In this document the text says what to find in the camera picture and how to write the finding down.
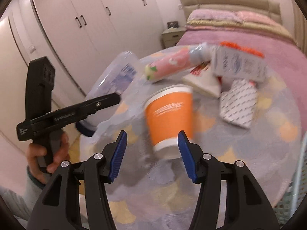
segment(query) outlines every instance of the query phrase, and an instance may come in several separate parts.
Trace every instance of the blue gripper pad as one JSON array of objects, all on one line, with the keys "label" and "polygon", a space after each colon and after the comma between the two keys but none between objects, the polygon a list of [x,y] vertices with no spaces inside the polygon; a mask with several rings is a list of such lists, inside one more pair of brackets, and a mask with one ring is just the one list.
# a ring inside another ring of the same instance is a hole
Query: blue gripper pad
[{"label": "blue gripper pad", "polygon": [[178,134],[178,147],[185,165],[185,170],[188,173],[188,177],[195,183],[197,180],[196,163],[188,146],[189,144],[190,142],[185,132],[180,131]]},{"label": "blue gripper pad", "polygon": [[120,165],[122,164],[122,158],[124,157],[127,147],[127,133],[122,131],[116,140],[117,146],[114,151],[113,157],[110,161],[110,172],[108,178],[113,182],[118,176]]}]

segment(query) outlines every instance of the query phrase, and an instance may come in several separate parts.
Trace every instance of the headboard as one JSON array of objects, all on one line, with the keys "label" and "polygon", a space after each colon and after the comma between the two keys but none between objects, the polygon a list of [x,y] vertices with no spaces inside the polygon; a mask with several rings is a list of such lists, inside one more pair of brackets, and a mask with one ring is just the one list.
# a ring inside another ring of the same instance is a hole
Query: headboard
[{"label": "headboard", "polygon": [[272,0],[180,0],[188,19],[198,8],[221,9],[229,11],[247,10],[264,14],[282,24],[279,3]]}]

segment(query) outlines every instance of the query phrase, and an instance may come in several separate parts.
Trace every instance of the nightstand drawer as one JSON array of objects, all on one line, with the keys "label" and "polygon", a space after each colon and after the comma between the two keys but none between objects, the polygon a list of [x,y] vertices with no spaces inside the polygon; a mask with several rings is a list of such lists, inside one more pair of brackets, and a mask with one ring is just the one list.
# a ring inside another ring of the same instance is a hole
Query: nightstand drawer
[{"label": "nightstand drawer", "polygon": [[175,40],[163,41],[165,48],[174,47],[177,45],[179,38],[175,38]]},{"label": "nightstand drawer", "polygon": [[170,40],[180,40],[180,38],[184,35],[185,32],[169,32],[167,34],[163,34],[162,38],[164,41],[170,41]]}]

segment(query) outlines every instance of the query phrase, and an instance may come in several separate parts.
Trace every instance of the barcode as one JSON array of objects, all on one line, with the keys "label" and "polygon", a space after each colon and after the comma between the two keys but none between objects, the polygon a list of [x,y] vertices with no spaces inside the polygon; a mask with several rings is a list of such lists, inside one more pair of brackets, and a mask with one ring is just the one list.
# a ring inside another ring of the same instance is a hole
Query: barcode
[{"label": "barcode", "polygon": [[135,76],[136,75],[136,70],[130,66],[130,65],[126,65],[123,69],[122,69],[122,72],[128,74],[128,75],[131,75],[131,76]]}]

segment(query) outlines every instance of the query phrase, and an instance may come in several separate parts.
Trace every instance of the folded blanket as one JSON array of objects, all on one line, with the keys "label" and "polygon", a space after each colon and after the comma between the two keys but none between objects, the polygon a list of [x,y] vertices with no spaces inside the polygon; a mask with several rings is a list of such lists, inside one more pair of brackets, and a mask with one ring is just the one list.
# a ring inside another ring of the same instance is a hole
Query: folded blanket
[{"label": "folded blanket", "polygon": [[267,25],[255,22],[238,23],[235,21],[216,20],[188,20],[186,28],[189,30],[233,30],[255,33],[272,38],[282,39],[295,44],[292,35],[282,25]]}]

